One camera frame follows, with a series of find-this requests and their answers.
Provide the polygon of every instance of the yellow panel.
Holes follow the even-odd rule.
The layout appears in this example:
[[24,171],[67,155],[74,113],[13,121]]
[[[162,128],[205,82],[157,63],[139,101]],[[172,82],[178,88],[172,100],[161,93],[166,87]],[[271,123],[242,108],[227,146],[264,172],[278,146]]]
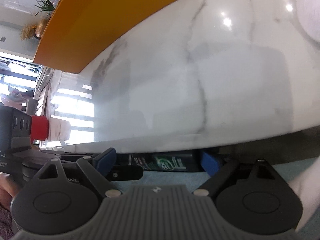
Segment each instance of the yellow panel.
[[79,73],[132,27],[176,0],[61,0],[34,62]]

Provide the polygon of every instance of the green plant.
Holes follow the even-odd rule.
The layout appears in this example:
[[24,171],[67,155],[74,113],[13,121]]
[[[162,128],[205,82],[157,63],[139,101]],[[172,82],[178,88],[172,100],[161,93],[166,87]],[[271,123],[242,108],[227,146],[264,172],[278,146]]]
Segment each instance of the green plant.
[[52,5],[52,3],[49,0],[45,0],[45,1],[44,0],[41,0],[41,1],[36,0],[36,1],[37,1],[38,5],[35,4],[35,6],[40,8],[41,11],[38,12],[37,14],[35,14],[34,16],[38,15],[41,12],[54,11],[55,10],[55,7]]

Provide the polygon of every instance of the white marble table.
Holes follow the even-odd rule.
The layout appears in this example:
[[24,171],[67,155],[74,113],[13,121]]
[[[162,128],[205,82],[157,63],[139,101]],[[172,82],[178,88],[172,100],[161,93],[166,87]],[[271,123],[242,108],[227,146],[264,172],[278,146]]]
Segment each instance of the white marble table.
[[41,147],[169,151],[319,125],[320,43],[314,39],[320,25],[312,13],[320,3],[311,3],[310,12],[308,4],[172,3],[80,74],[55,71],[47,102],[50,135]]

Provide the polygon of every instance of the white logo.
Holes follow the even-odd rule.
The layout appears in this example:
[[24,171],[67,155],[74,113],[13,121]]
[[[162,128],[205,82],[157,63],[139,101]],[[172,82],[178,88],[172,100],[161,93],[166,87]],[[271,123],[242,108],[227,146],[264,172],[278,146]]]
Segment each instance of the white logo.
[[159,193],[161,190],[162,190],[162,188],[160,188],[160,187],[155,187],[155,188],[152,189],[152,191],[154,193]]

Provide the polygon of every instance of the human hand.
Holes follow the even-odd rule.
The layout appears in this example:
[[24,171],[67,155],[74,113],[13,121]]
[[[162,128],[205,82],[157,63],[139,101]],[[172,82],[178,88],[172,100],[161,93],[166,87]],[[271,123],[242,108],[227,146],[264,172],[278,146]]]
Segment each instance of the human hand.
[[0,205],[3,208],[10,210],[11,201],[19,190],[11,175],[0,172]]

